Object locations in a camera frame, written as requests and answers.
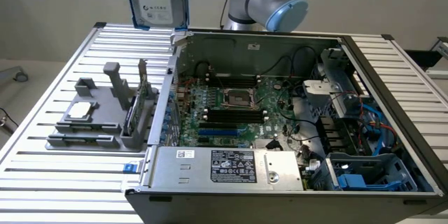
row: floor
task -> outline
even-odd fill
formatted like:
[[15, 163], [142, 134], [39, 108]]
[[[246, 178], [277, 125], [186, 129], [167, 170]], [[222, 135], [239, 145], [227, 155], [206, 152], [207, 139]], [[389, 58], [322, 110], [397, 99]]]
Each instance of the floor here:
[[[58, 61], [0, 59], [0, 70], [18, 65], [25, 68], [30, 79], [27, 82], [15, 82], [11, 80], [0, 84], [0, 107], [7, 110], [13, 119], [21, 124], [66, 63]], [[10, 136], [0, 132], [0, 148], [9, 139]]]

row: gray 3d printed holder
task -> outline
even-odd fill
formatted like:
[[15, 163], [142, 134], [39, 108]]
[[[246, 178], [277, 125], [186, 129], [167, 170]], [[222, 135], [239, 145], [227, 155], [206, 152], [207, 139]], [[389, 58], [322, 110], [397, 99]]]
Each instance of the gray 3d printed holder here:
[[110, 76], [111, 87], [98, 87], [91, 78], [81, 78], [75, 84], [78, 95], [57, 123], [57, 131], [47, 137], [46, 148], [71, 151], [139, 152], [146, 146], [147, 129], [153, 116], [158, 89], [150, 83], [142, 102], [138, 125], [131, 134], [125, 127], [130, 110], [137, 109], [137, 89], [130, 89], [127, 80], [121, 79], [121, 65], [109, 62], [105, 73]]

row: motherboard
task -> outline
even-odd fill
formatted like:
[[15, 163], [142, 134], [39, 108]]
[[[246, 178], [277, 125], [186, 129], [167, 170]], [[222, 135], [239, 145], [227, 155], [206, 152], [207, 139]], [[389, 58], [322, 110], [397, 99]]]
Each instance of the motherboard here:
[[181, 146], [265, 147], [294, 127], [286, 81], [277, 78], [186, 78], [178, 87]]

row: aluminum extrusion table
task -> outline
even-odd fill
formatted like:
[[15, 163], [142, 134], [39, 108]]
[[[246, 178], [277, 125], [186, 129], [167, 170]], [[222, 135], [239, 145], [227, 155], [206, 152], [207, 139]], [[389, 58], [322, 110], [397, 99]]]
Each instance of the aluminum extrusion table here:
[[[0, 151], [0, 223], [142, 223], [122, 193], [122, 171], [125, 163], [145, 158], [145, 151], [50, 151], [46, 137], [77, 94], [77, 80], [90, 77], [99, 86], [111, 85], [103, 74], [106, 62], [121, 63], [122, 77], [137, 87], [137, 66], [139, 59], [146, 59], [149, 80], [161, 88], [173, 57], [171, 33], [169, 29], [137, 30], [131, 25], [94, 27]], [[394, 40], [381, 35], [351, 36], [439, 158], [448, 163], [446, 94]], [[138, 175], [127, 176], [137, 182]], [[448, 211], [402, 223], [443, 224], [447, 219]]]

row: power supply label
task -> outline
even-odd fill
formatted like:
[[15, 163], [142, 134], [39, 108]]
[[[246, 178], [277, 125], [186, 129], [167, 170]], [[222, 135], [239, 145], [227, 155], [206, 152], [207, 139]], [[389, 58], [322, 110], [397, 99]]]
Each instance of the power supply label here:
[[257, 183], [254, 152], [213, 151], [211, 180], [215, 183]]

